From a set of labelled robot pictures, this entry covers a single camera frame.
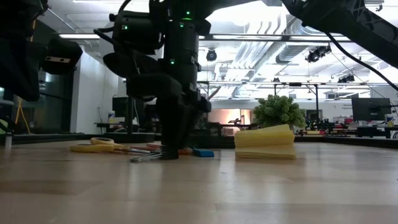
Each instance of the red object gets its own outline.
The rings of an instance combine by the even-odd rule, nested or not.
[[[344,123],[345,123],[345,124],[351,124],[352,122],[354,122],[354,119],[353,119],[353,118],[345,118],[345,119],[344,119]]]

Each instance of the window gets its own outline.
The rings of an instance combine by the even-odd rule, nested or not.
[[[34,134],[56,134],[70,131],[73,73],[51,75],[39,72],[40,99],[36,102],[22,100],[22,110]],[[27,133],[22,114],[18,117],[16,133]]]

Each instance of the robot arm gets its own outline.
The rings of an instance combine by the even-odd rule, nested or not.
[[[281,1],[304,26],[342,34],[398,68],[398,28],[367,9],[364,0]]]

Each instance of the green plant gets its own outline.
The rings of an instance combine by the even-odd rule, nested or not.
[[[305,127],[305,110],[293,103],[293,98],[269,95],[268,99],[260,99],[253,113],[254,121],[262,127],[289,124],[300,128]]]

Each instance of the blue object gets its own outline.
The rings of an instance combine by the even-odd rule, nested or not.
[[[197,157],[214,157],[214,152],[204,149],[192,149],[193,155]]]

